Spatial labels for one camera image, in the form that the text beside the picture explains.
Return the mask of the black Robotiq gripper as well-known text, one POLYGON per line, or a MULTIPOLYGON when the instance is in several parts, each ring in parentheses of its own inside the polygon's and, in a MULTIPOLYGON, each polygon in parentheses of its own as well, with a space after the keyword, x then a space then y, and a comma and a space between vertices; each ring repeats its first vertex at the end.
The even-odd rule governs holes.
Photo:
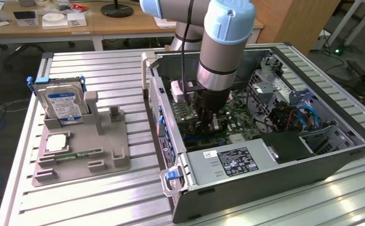
POLYGON ((204 89, 196 91, 195 93, 195 107, 197 113, 203 111, 209 111, 212 113, 219 113, 227 104, 229 98, 231 89, 223 91, 213 91, 204 89))

